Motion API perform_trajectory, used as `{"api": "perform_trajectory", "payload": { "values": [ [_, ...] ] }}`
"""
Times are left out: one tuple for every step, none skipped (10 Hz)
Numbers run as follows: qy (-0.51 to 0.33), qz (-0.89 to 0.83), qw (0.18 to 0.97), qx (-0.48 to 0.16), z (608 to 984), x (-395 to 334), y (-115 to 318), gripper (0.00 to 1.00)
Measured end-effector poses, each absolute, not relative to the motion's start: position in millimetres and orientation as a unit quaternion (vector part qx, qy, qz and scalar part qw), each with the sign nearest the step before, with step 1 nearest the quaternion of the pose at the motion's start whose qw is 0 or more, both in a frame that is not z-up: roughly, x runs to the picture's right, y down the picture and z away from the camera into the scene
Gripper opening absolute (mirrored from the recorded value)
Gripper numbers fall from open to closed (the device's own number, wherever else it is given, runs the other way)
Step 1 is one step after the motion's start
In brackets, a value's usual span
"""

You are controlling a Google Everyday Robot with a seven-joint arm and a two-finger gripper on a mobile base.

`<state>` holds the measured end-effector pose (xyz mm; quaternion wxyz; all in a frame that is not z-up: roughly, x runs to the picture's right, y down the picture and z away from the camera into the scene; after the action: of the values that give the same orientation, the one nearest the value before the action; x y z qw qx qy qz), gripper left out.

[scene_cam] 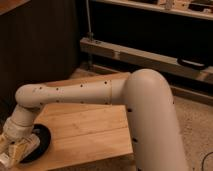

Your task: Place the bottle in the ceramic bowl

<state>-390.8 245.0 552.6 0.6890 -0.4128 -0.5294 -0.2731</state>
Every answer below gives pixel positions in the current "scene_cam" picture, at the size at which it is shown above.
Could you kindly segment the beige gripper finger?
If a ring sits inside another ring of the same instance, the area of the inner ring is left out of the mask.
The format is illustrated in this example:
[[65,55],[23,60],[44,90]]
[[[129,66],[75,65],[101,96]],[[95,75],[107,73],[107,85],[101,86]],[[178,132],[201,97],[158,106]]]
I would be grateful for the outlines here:
[[17,164],[25,157],[32,153],[40,144],[39,138],[35,134],[31,134],[28,138],[14,143],[11,146],[11,163]]
[[0,135],[0,164],[4,167],[10,166],[10,157],[8,154],[8,148],[11,144],[11,140],[9,140],[4,134]]

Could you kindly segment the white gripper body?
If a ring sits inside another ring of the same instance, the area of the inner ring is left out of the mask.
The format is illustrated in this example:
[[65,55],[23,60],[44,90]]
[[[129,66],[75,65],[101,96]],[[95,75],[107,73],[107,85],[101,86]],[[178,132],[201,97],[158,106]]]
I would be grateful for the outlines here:
[[19,141],[28,137],[32,132],[33,126],[21,126],[16,124],[11,118],[8,118],[3,126],[2,137],[5,141]]

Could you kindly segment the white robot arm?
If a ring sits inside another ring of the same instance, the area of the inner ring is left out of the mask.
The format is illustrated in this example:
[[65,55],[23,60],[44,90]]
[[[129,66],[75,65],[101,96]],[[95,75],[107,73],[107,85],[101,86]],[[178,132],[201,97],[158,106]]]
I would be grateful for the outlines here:
[[16,107],[0,133],[0,167],[40,158],[51,142],[50,130],[35,119],[51,103],[123,105],[127,111],[137,171],[188,171],[173,94],[152,69],[125,78],[51,87],[26,84],[15,93]]

